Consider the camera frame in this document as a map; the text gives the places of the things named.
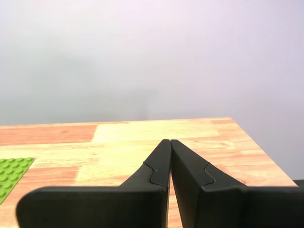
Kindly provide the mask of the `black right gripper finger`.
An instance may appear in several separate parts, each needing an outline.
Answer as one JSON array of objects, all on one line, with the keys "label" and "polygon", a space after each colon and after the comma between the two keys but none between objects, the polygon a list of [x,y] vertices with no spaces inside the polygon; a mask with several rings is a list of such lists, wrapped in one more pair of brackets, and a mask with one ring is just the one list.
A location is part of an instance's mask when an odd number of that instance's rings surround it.
[{"label": "black right gripper finger", "polygon": [[249,187],[171,140],[171,175],[185,228],[301,228],[304,190]]},{"label": "black right gripper finger", "polygon": [[21,228],[165,228],[171,172],[171,142],[162,140],[121,185],[54,186],[27,193],[18,202]]}]

